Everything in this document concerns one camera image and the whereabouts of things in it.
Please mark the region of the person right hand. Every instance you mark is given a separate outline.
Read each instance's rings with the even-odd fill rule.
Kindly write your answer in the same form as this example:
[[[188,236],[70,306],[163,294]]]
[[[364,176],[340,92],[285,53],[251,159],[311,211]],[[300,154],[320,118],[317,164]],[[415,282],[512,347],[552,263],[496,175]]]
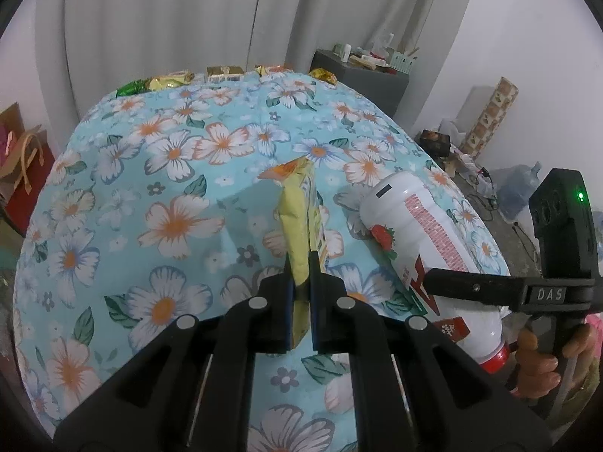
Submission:
[[[538,399],[556,389],[562,380],[557,370],[557,357],[539,349],[537,336],[523,328],[517,337],[516,362],[519,366],[514,394],[520,398]],[[595,364],[599,364],[602,346],[602,321],[598,315],[589,315],[586,323],[564,346],[565,358],[575,357],[571,390],[580,388]]]

